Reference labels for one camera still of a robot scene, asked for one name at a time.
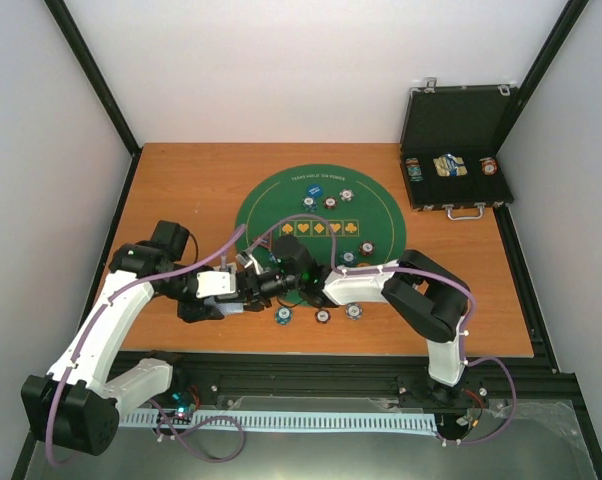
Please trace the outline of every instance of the green oval mat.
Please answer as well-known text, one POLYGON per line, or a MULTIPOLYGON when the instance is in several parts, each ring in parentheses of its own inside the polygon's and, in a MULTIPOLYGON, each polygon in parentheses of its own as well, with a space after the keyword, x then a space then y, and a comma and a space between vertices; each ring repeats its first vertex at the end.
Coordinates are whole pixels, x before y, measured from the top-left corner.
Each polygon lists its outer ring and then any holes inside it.
MULTIPOLYGON (((357 263, 371 265, 398 258, 406 246, 406 228, 403 215, 394 198, 372 178, 350 168, 336 165, 302 165, 283 170, 261 182, 247 196, 237 215, 236 225, 245 223, 247 229, 236 243, 237 251, 250 245, 279 220, 304 213, 302 201, 310 185, 323 189, 317 198, 315 215, 330 221, 337 234, 337 265, 339 255, 352 251, 357 263), (341 201, 339 192, 344 188, 354 192, 350 202, 341 201), (328 210, 323 206, 326 197, 337 199, 337 207, 328 210), (364 241, 373 242, 375 251, 363 257, 359 246, 364 241)), ((319 263, 330 263, 331 237, 320 222, 292 220, 274 232, 273 241, 281 235, 294 234, 310 250, 319 263)), ((274 266, 268 251, 257 248, 256 259, 265 268, 274 266)), ((289 294, 287 302, 300 300, 296 293, 289 294)))

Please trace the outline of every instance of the case handle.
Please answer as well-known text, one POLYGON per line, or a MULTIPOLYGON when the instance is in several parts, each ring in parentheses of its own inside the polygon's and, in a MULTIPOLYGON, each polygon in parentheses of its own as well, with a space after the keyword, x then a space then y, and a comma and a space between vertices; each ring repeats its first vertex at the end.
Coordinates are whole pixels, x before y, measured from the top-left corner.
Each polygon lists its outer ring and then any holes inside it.
POLYGON ((485 213, 485 203, 475 203, 474 205, 479 209, 479 213, 477 215, 474 215, 474 216, 464 215, 461 217, 453 217, 452 216, 452 205, 444 205, 444 207, 445 207, 446 213, 448 214, 448 218, 450 220, 479 220, 480 218, 483 217, 483 214, 485 213))

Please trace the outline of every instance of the robotic arm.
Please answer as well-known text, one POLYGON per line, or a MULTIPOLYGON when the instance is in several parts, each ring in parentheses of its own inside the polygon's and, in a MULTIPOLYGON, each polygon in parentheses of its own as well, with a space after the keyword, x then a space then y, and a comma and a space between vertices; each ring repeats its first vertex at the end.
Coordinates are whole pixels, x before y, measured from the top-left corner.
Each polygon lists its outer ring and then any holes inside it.
POLYGON ((237 256, 243 264, 240 271, 201 266, 187 274, 139 283, 110 302, 115 292, 137 279, 182 268, 175 262, 181 259, 188 236, 188 230, 180 225, 161 221, 149 241, 126 244, 116 251, 101 294, 74 341, 45 377, 30 376, 22 387, 21 397, 35 438, 45 438, 59 383, 65 384, 54 422, 54 443, 92 455, 101 454, 110 445, 120 417, 170 389, 172 366, 160 358, 144 359, 107 381, 132 323, 157 295, 176 300, 177 315, 188 323, 223 319, 224 307, 230 304, 260 311, 272 306, 272 298, 290 291, 297 291, 316 308, 351 302, 389 303, 426 339, 430 377, 447 386, 459 382, 464 364, 458 328, 467 299, 448 284, 432 280, 421 293, 417 287, 423 278, 405 273, 405 269, 427 271, 467 286, 414 250, 406 250, 385 265, 336 272, 318 264, 305 246, 287 235, 272 247, 277 268, 264 271, 251 254, 242 252, 237 256), (63 382, 67 371, 70 373, 63 382))

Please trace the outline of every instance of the wooden tabletop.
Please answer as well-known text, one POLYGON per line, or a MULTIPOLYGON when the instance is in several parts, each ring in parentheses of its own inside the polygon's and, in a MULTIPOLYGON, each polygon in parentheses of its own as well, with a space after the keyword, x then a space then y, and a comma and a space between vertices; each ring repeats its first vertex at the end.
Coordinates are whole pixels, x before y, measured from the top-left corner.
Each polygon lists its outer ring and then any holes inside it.
MULTIPOLYGON (((197 236, 202 258, 227 241, 239 207, 254 187, 280 170, 309 163, 342 165, 374 178, 402 210, 407 246, 470 285, 478 309, 469 324, 469 355, 532 356, 492 212, 461 222, 448 220, 443 212, 412 212, 394 144, 146 144, 113 251, 148 239, 158 220, 170 220, 197 236)), ((190 244, 183 263, 193 256, 190 244)), ((286 326, 274 321, 273 309, 186 324, 176 316, 176 302, 157 298, 139 315, 123 349, 427 354, 425 341, 392 307, 365 304, 364 311, 358 321, 347 319, 343 309, 333 311, 327 325, 317 324, 310 308, 296 308, 286 326)))

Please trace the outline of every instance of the black case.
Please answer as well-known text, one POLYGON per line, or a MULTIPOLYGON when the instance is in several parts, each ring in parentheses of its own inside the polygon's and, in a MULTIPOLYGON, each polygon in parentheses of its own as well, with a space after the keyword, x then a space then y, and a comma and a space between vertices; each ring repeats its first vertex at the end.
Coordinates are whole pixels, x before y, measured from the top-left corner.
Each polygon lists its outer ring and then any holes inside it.
POLYGON ((412 89, 401 137, 401 168, 413 209, 449 212, 514 200, 496 160, 495 138, 515 92, 504 85, 412 89), (463 158, 466 175, 437 173, 434 159, 448 153, 463 158), (483 172, 481 160, 486 158, 494 159, 496 173, 483 172), (406 162, 414 167, 414 159, 420 172, 408 171, 406 162))

